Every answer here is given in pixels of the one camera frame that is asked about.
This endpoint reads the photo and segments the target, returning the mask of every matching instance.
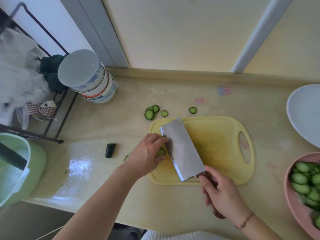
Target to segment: knife handle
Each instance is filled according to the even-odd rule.
[[[204,176],[204,177],[206,177],[211,183],[212,183],[212,185],[215,187],[215,188],[217,188],[218,187],[218,183],[217,182],[214,182],[213,180],[212,180],[212,177],[209,175],[209,173],[207,172],[207,171],[204,171],[204,172],[202,172],[202,173],[199,173],[199,174],[197,174],[197,178],[199,178],[199,176]],[[208,194],[208,192],[205,190],[205,194],[206,194],[206,196],[207,196],[207,198],[208,198],[208,200],[209,200],[209,203],[211,203],[212,204],[212,206],[213,206],[213,214],[216,216],[216,217],[218,217],[219,219],[225,219],[226,217],[224,216],[224,215],[222,215],[215,207],[214,207],[214,205],[213,205],[213,203],[212,203],[212,201],[211,201],[211,198],[210,198],[210,196],[209,196],[209,194]]]

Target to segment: white plate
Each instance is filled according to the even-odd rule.
[[[296,89],[288,98],[287,114],[296,131],[320,148],[320,84]]]

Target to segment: metal rack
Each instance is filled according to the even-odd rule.
[[[25,3],[23,2],[20,2],[16,7],[15,9],[13,10],[13,12],[11,13],[11,15],[7,15],[2,9],[0,9],[0,14],[2,14],[3,16],[6,17],[6,21],[3,23],[1,29],[0,29],[0,35],[2,34],[2,32],[10,27],[17,27],[23,34],[25,34],[26,36],[30,37],[32,39],[32,37],[26,32],[24,31],[14,20],[13,20],[13,17],[16,15],[16,13],[18,12],[18,10],[20,9],[20,7],[23,7],[24,10],[26,11],[26,13],[43,29],[43,31],[46,32],[46,34],[66,53],[66,54],[69,54],[69,52],[66,51],[66,49],[54,38],[54,36],[51,35],[51,33],[35,18],[35,16],[28,10],[27,6]],[[40,46],[38,44],[39,48],[45,53],[47,54],[48,56],[51,56],[42,46]],[[68,93],[68,88],[63,92],[61,98],[57,100],[57,95],[58,93],[55,93],[54,97],[53,97],[53,100],[54,102],[56,103],[57,105],[57,109],[55,111],[55,114],[54,114],[54,117],[56,116],[56,114],[58,113],[60,107],[61,107],[61,104],[63,103],[64,99],[66,98],[66,95]],[[55,136],[54,137],[48,137],[47,134],[48,134],[48,131],[50,130],[50,127],[53,123],[53,119],[51,119],[46,127],[46,129],[44,130],[44,133],[43,134],[37,134],[37,133],[32,133],[32,132],[29,132],[29,131],[26,131],[26,130],[22,130],[22,129],[18,129],[18,128],[14,128],[12,126],[6,126],[6,125],[2,125],[0,124],[0,132],[8,132],[8,133],[13,133],[13,134],[16,134],[16,135],[19,135],[19,136],[22,136],[24,138],[36,138],[36,139],[42,139],[42,140],[47,140],[47,141],[53,141],[53,142],[57,142],[58,144],[61,144],[63,143],[63,140],[61,139],[58,139],[58,136],[60,135],[60,132],[70,114],[70,111],[72,109],[72,106],[76,100],[78,96],[78,93],[76,93],[74,96],[73,96],[73,99],[68,107],[68,110],[61,122],[61,125],[58,129],[58,131],[56,132]]]

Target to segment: pink bowl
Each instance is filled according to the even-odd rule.
[[[302,161],[302,162],[313,162],[318,163],[320,162],[320,153],[310,153],[307,155],[304,155],[302,157],[299,157],[297,160],[295,160],[287,170],[284,178],[284,193],[286,200],[288,202],[288,205],[290,207],[290,210],[292,214],[294,215],[294,218],[299,222],[299,224],[303,227],[303,229],[314,239],[320,239],[320,230],[318,230],[313,224],[310,217],[310,213],[312,212],[312,209],[306,207],[303,205],[300,201],[300,197],[298,193],[296,193],[290,186],[290,182],[288,180],[289,173],[291,172],[291,169],[296,161]]]

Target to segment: hand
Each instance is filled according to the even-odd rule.
[[[205,169],[211,173],[212,179],[218,183],[218,187],[216,189],[206,177],[200,176],[202,193],[204,194],[206,190],[214,207],[232,221],[234,225],[239,227],[250,215],[251,210],[243,200],[236,184],[231,178],[228,178],[212,167],[205,166]],[[205,196],[204,202],[206,206],[209,205],[207,196]]]
[[[147,175],[166,159],[165,156],[156,157],[156,154],[160,147],[168,141],[168,138],[161,137],[157,133],[147,134],[123,164],[129,167],[137,179]]]

